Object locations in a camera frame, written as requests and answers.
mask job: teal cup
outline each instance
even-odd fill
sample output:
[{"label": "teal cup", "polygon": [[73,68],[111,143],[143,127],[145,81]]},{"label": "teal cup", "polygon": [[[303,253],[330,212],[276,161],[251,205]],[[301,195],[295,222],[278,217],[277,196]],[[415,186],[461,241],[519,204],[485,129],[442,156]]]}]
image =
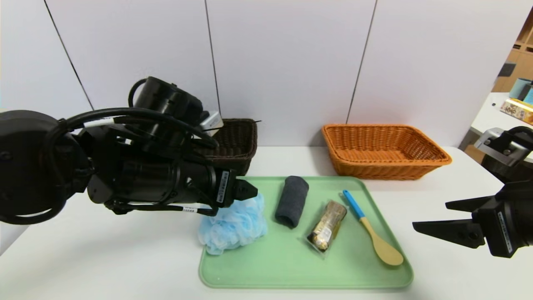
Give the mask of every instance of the teal cup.
[{"label": "teal cup", "polygon": [[514,82],[513,88],[509,92],[509,98],[518,99],[520,97],[520,93],[522,92],[526,84],[531,84],[531,80],[525,78],[518,78]]}]

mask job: brown wicker basket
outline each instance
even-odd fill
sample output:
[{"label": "brown wicker basket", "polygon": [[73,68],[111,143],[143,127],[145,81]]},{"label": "brown wicker basket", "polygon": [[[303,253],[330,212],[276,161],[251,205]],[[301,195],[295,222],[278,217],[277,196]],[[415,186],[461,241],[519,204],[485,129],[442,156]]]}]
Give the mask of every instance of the brown wicker basket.
[{"label": "brown wicker basket", "polygon": [[322,134],[339,175],[413,180],[451,163],[446,152],[411,126],[331,124]]},{"label": "brown wicker basket", "polygon": [[194,150],[218,167],[246,175],[257,150],[257,124],[251,119],[224,119],[224,126],[213,136],[217,148],[194,145]]}]

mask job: white label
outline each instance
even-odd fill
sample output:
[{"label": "white label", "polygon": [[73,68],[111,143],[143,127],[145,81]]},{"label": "white label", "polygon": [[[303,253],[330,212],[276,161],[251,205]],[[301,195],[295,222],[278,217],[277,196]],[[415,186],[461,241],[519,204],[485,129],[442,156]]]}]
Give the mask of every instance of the white label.
[{"label": "white label", "polygon": [[98,126],[102,126],[102,125],[115,124],[114,118],[116,118],[116,117],[105,117],[105,118],[102,118],[102,119],[99,119],[99,120],[85,122],[85,123],[83,123],[83,127],[89,128],[89,127],[98,127]]},{"label": "white label", "polygon": [[197,212],[198,209],[197,208],[192,208],[192,207],[183,207],[183,211],[186,211],[186,212]]},{"label": "white label", "polygon": [[503,214],[500,211],[498,213],[498,219],[500,221],[500,226],[502,227],[503,237],[505,238],[505,243],[507,244],[507,251],[509,253],[513,252],[513,246],[511,245],[511,239],[509,238],[509,232],[507,231],[507,226],[505,226],[505,220]]},{"label": "white label", "polygon": [[329,239],[331,237],[332,237],[332,231],[331,229],[327,227],[324,227],[324,229],[322,229],[322,231],[318,234],[318,239],[325,241],[325,242],[329,242]]},{"label": "white label", "polygon": [[228,185],[229,178],[230,178],[230,173],[228,171],[222,171],[222,178],[220,179],[219,193],[216,196],[216,201],[218,203],[224,202],[224,195],[226,194],[226,187]]}]

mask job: gray rolled towel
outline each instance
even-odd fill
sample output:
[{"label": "gray rolled towel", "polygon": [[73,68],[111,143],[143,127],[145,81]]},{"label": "gray rolled towel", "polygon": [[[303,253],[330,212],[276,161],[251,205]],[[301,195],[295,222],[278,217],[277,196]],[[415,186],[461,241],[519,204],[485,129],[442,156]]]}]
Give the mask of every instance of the gray rolled towel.
[{"label": "gray rolled towel", "polygon": [[278,209],[274,215],[280,224],[289,228],[298,226],[308,191],[309,184],[302,177],[289,176],[285,179]]}]

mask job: orange wicker basket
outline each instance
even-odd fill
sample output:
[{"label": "orange wicker basket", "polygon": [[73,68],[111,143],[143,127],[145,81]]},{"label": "orange wicker basket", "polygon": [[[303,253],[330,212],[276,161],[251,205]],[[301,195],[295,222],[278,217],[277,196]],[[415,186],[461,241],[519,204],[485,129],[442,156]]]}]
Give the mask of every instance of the orange wicker basket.
[{"label": "orange wicker basket", "polygon": [[335,171],[342,176],[414,180],[451,163],[446,152],[411,126],[330,124],[322,134]]}]

